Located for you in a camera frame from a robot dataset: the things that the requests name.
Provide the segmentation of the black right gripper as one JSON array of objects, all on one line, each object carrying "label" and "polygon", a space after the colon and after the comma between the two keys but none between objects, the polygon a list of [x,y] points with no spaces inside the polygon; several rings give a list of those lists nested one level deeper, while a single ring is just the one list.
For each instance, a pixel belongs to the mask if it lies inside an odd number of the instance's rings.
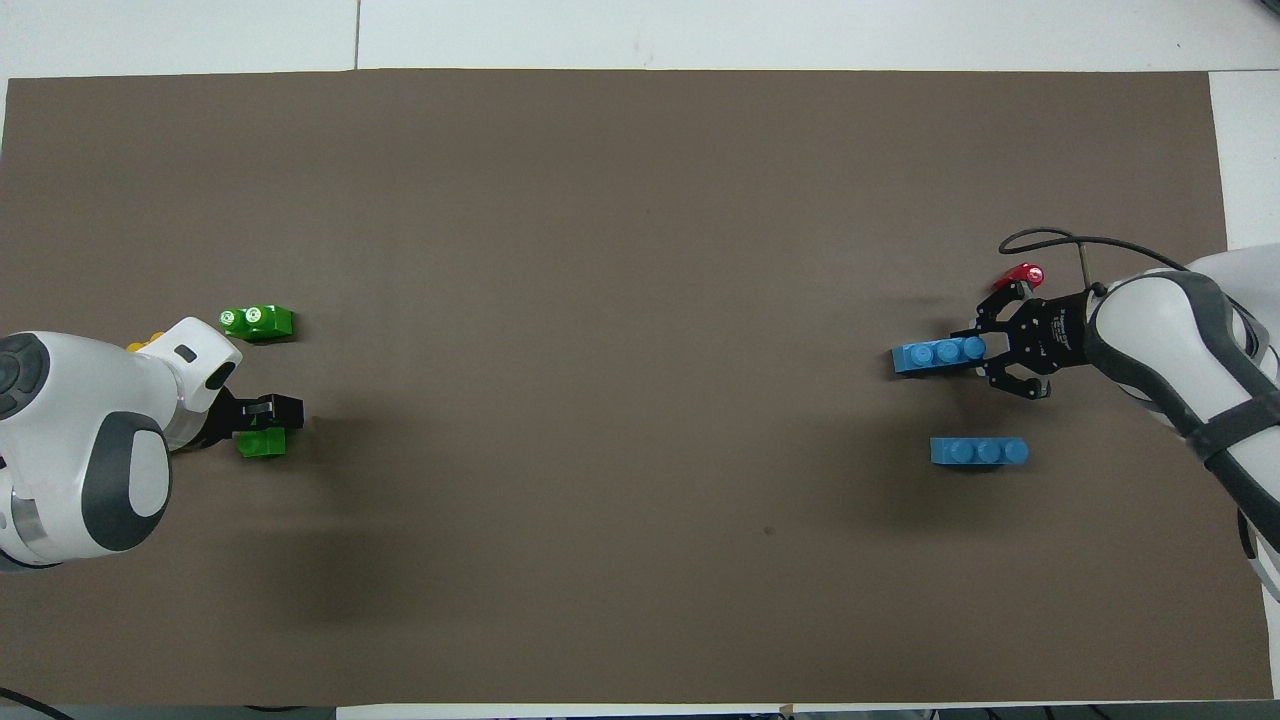
[{"label": "black right gripper", "polygon": [[[1019,398],[1041,400],[1051,396],[1051,375],[1066,368],[1084,366],[1087,311],[1094,293],[1083,290],[1056,299],[1036,295],[1028,281],[1009,281],[975,306],[975,318],[952,337],[1005,334],[1011,356],[986,359],[977,368],[993,389]],[[1036,373],[1028,378],[1010,369],[1021,366]]]}]

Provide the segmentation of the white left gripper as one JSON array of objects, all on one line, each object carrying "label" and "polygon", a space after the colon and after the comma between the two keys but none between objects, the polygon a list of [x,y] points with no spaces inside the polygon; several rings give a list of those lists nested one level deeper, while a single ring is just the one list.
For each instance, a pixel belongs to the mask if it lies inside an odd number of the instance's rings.
[{"label": "white left gripper", "polygon": [[169,450],[212,447],[238,433],[287,430],[284,421],[305,421],[300,398],[236,398],[227,382],[242,359],[219,329],[195,316],[164,333],[164,360],[177,382],[175,410],[164,430]]}]

